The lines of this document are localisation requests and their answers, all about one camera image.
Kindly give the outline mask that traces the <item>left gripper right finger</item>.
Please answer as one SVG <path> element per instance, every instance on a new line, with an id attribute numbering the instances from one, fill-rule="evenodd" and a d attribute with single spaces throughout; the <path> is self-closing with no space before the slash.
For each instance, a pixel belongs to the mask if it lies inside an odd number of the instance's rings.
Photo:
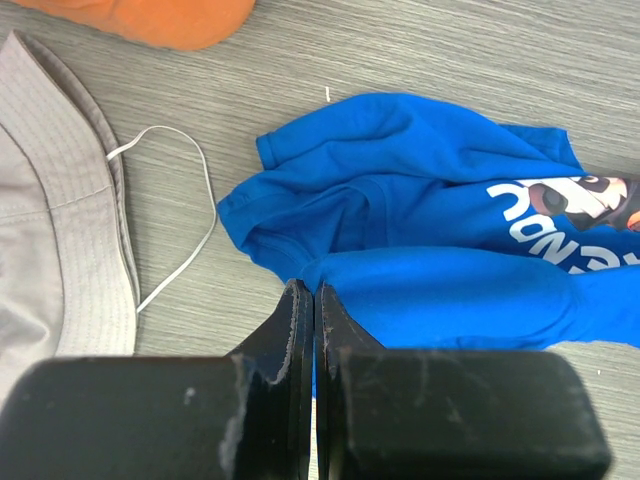
<path id="1" fill-rule="evenodd" d="M 388 349 L 335 289 L 315 296 L 323 479 L 601 479 L 611 450 L 551 352 Z"/>

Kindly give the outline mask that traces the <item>blue t shirt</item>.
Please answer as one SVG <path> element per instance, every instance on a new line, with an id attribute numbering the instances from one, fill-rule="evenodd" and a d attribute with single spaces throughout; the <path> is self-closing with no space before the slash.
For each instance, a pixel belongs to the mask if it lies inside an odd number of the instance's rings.
<path id="1" fill-rule="evenodd" d="M 387 347 L 639 343 L 639 184 L 586 172 L 565 131 L 402 93 L 259 137 L 220 201 L 233 244 L 333 286 Z"/>

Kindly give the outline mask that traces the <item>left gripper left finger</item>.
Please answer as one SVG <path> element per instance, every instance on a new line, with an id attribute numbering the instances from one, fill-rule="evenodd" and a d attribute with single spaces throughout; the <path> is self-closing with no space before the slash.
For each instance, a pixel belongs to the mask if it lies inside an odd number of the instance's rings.
<path id="1" fill-rule="evenodd" d="M 311 293 L 221 357 L 43 361 L 1 414 L 5 479 L 304 479 L 309 472 Z"/>

